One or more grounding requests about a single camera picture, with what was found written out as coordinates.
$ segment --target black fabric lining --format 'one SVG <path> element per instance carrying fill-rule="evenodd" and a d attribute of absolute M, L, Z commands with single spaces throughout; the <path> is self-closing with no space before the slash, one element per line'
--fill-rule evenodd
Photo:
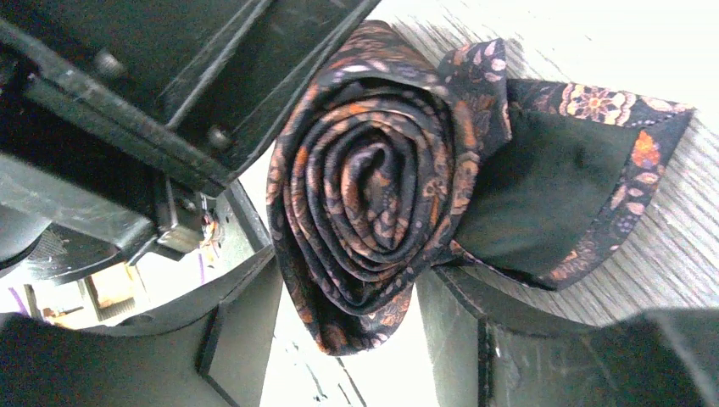
<path fill-rule="evenodd" d="M 513 140 L 480 169 L 455 240 L 494 267 L 539 276 L 586 233 L 640 129 L 519 109 L 510 119 Z"/>

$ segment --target rolled necktie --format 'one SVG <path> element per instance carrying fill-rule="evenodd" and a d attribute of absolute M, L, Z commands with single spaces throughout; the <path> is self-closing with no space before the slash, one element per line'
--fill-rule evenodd
<path fill-rule="evenodd" d="M 386 341 L 433 265 L 566 287 L 644 212 L 691 108 L 507 80 L 505 66 L 499 39 L 435 68 L 366 21 L 310 82 L 276 139 L 267 208 L 287 289 L 322 351 Z"/>

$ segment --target bolt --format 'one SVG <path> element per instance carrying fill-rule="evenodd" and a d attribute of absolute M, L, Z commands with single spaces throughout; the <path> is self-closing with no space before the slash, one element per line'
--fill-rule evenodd
<path fill-rule="evenodd" d="M 125 73 L 125 66 L 106 49 L 95 55 L 95 67 L 107 79 L 117 79 Z"/>
<path fill-rule="evenodd" d="M 209 144 L 218 150 L 225 150 L 230 147 L 230 138 L 227 137 L 226 132 L 217 125 L 213 125 L 209 128 L 207 138 L 209 139 Z"/>
<path fill-rule="evenodd" d="M 197 205 L 195 205 L 193 201 L 187 198 L 178 198 L 176 202 L 180 205 L 181 208 L 187 210 L 188 212 L 194 212 L 198 209 Z"/>

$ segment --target paisley pattern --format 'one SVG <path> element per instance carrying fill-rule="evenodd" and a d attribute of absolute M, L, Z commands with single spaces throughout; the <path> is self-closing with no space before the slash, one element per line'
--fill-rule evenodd
<path fill-rule="evenodd" d="M 366 21 L 310 83 L 276 139 L 267 208 L 287 289 L 324 352 L 379 346 L 404 318 L 422 271 L 481 262 L 453 235 L 482 163 L 511 139 L 508 109 L 632 125 L 633 109 L 649 106 L 626 92 L 529 81 L 516 82 L 513 99 L 505 72 L 501 40 L 455 50 L 435 69 L 387 24 Z M 627 192 L 607 215 L 618 237 L 626 233 L 614 213 L 638 217 L 650 175 L 666 165 L 669 147 L 645 130 L 629 159 L 645 175 L 625 171 Z M 593 239 L 603 232 L 588 232 L 548 284 L 602 259 L 605 244 Z"/>

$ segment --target black plastic part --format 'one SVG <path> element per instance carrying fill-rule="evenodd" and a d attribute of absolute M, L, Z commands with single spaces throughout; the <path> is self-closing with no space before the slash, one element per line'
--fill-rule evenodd
<path fill-rule="evenodd" d="M 316 68 L 378 1 L 23 0 L 0 5 L 0 44 L 37 67 L 27 98 L 217 196 L 267 148 Z M 110 78 L 98 56 L 123 69 Z M 229 130 L 227 151 L 209 142 L 214 125 Z"/>
<path fill-rule="evenodd" d="M 50 220 L 0 205 L 0 265 L 26 251 L 39 238 Z"/>
<path fill-rule="evenodd" d="M 227 275 L 154 309 L 125 326 L 84 332 L 0 315 L 1 405 L 227 406 L 198 372 L 215 324 L 238 326 L 252 310 L 254 326 L 232 330 L 215 357 L 227 365 L 241 392 L 236 403 L 258 405 L 275 325 L 281 278 L 271 248 Z M 237 295 L 233 300 L 228 294 Z M 244 310 L 215 320 L 218 303 Z"/>
<path fill-rule="evenodd" d="M 279 273 L 264 273 L 257 277 L 258 286 L 281 287 Z M 265 318 L 276 316 L 280 305 L 281 290 L 253 290 L 243 294 L 235 289 L 218 305 L 215 322 L 205 344 L 199 371 L 205 380 L 233 406 L 259 405 L 261 393 L 250 392 L 250 388 L 261 389 L 264 374 L 241 375 L 237 366 L 245 371 L 264 373 L 267 359 L 242 351 L 253 349 L 259 354 L 269 354 L 275 324 Z"/>
<path fill-rule="evenodd" d="M 252 205 L 252 201 L 249 200 L 249 196 L 240 181 L 234 181 L 230 184 L 230 187 L 225 191 L 225 196 L 252 249 L 257 251 L 272 244 L 270 233 L 259 218 L 257 210 Z"/>
<path fill-rule="evenodd" d="M 52 282 L 65 284 L 90 276 L 123 261 L 122 253 L 112 244 L 50 225 L 37 245 L 22 261 L 22 267 L 7 275 L 13 283 Z"/>
<path fill-rule="evenodd" d="M 417 292 L 442 407 L 719 402 L 715 309 L 647 311 L 596 328 L 454 267 L 421 276 Z"/>

